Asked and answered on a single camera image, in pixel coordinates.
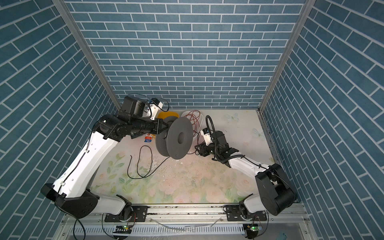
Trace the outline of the grey perforated cable spool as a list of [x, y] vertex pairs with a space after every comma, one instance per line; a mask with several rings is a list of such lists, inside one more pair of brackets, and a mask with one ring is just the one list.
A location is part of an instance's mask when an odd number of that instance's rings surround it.
[[164, 119], [167, 129], [157, 134], [156, 148], [165, 157], [180, 160], [189, 152], [193, 142], [193, 125], [185, 117]]

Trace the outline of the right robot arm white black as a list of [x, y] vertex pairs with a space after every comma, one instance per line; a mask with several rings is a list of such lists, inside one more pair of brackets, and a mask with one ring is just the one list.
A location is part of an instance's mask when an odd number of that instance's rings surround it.
[[231, 148], [221, 131], [213, 132], [205, 128], [200, 134], [204, 141], [195, 146], [199, 155], [212, 155], [214, 161], [238, 170], [256, 181], [258, 193], [239, 202], [242, 218], [250, 220], [256, 217], [257, 212], [263, 211], [277, 216], [297, 200], [297, 191], [280, 165], [266, 165], [250, 160], [239, 150]]

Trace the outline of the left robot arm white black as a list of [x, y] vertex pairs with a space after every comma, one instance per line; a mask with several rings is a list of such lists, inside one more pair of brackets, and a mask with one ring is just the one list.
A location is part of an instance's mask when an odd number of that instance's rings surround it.
[[83, 149], [54, 183], [44, 184], [41, 194], [55, 206], [79, 220], [89, 214], [111, 214], [121, 222], [133, 215], [132, 203], [121, 195], [93, 194], [88, 187], [107, 154], [124, 137], [157, 135], [167, 127], [157, 118], [166, 100], [128, 95], [116, 115], [107, 114], [96, 121]]

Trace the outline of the pencil box blue white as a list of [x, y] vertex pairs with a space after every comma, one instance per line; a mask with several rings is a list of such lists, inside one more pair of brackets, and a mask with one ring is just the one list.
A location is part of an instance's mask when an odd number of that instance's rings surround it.
[[151, 143], [153, 139], [154, 139], [154, 136], [153, 136], [153, 135], [151, 135], [151, 134], [147, 134], [147, 135], [145, 136], [145, 143]]

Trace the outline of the yellow plastic tub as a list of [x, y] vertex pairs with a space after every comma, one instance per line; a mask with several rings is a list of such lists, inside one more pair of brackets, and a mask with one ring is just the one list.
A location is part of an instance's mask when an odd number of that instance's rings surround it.
[[161, 111], [158, 115], [157, 115], [157, 118], [159, 119], [166, 119], [167, 117], [176, 117], [178, 118], [179, 117], [179, 114], [176, 113], [176, 112], [172, 112], [172, 111], [168, 111], [168, 112], [163, 112]]

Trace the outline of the white plastic tub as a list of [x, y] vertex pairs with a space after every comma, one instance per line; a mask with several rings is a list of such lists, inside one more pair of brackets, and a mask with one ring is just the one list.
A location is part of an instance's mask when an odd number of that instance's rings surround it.
[[190, 120], [193, 126], [193, 139], [196, 139], [198, 133], [201, 130], [204, 115], [199, 110], [185, 111], [182, 113], [181, 117], [187, 118]]

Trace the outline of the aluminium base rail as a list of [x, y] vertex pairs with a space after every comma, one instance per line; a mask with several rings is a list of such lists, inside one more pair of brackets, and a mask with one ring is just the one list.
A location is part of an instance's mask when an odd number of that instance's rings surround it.
[[80, 223], [66, 217], [55, 240], [240, 239], [315, 240], [314, 227], [302, 204], [273, 216], [266, 211], [243, 218], [238, 205], [134, 205], [128, 222], [110, 214], [91, 214]]

